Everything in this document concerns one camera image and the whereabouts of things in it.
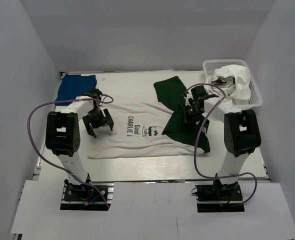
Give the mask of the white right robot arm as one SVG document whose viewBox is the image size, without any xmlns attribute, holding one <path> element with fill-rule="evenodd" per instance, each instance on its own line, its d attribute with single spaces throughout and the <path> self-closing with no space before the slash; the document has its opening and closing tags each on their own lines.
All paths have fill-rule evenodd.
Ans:
<svg viewBox="0 0 295 240">
<path fill-rule="evenodd" d="M 198 91 L 199 86 L 209 86 L 221 92 L 218 94 L 207 94 L 206 91 Z M 252 175 L 250 172 L 241 173 L 241 169 L 247 158 L 257 149 L 261 143 L 261 134 L 256 117 L 252 109 L 242 110 L 225 102 L 227 94 L 218 86 L 213 84 L 197 83 L 190 86 L 183 93 L 185 106 L 188 112 L 202 111 L 206 113 L 197 133 L 193 164 L 197 174 L 205 179 L 220 180 L 213 187 L 213 193 L 218 199 L 226 199 L 232 192 L 230 184 L 238 181 L 238 177 Z M 197 148 L 201 133 L 210 115 L 215 115 L 223 123 L 223 140 L 226 148 L 225 158 L 220 170 L 215 176 L 202 174 L 197 167 Z"/>
</svg>

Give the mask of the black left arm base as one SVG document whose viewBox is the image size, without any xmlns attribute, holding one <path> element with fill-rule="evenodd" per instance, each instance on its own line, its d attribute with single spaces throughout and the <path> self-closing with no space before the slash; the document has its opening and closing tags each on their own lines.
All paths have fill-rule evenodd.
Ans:
<svg viewBox="0 0 295 240">
<path fill-rule="evenodd" d="M 72 184 L 65 179 L 60 210 L 108 211 L 113 200 L 114 184 L 99 183 L 94 186 L 97 190 L 83 184 Z"/>
</svg>

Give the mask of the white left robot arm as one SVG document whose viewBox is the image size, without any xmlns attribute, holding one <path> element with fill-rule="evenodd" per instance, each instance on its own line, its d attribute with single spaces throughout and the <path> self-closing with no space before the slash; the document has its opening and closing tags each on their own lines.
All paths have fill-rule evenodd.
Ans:
<svg viewBox="0 0 295 240">
<path fill-rule="evenodd" d="M 82 93 L 61 111 L 51 111 L 47 115 L 45 146 L 67 170 L 68 182 L 77 185 L 76 194 L 83 200 L 93 195 L 89 173 L 83 167 L 78 150 L 81 145 L 79 123 L 83 123 L 87 134 L 96 138 L 94 129 L 108 126 L 114 121 L 107 109 L 101 109 L 105 95 L 97 88 Z"/>
</svg>

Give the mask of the white green-sleeved Charlie Brown shirt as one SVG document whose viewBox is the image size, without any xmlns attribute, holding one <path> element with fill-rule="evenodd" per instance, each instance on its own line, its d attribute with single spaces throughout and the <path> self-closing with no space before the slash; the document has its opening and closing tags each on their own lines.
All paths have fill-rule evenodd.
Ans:
<svg viewBox="0 0 295 240">
<path fill-rule="evenodd" d="M 186 124 L 182 104 L 186 86 L 178 76 L 166 80 L 126 80 L 109 82 L 100 90 L 113 97 L 105 108 L 114 121 L 109 127 L 96 130 L 96 138 L 85 142 L 89 159 L 188 156 L 201 122 Z M 211 150 L 202 133 L 197 153 Z"/>
</svg>

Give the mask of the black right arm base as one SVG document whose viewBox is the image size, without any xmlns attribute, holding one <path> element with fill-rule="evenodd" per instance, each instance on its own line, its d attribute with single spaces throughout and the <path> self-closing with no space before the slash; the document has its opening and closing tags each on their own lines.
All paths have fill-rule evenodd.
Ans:
<svg viewBox="0 0 295 240">
<path fill-rule="evenodd" d="M 196 196 L 198 213 L 241 213 L 245 211 L 240 184 L 222 184 L 219 179 L 212 185 L 196 185 L 191 194 Z"/>
</svg>

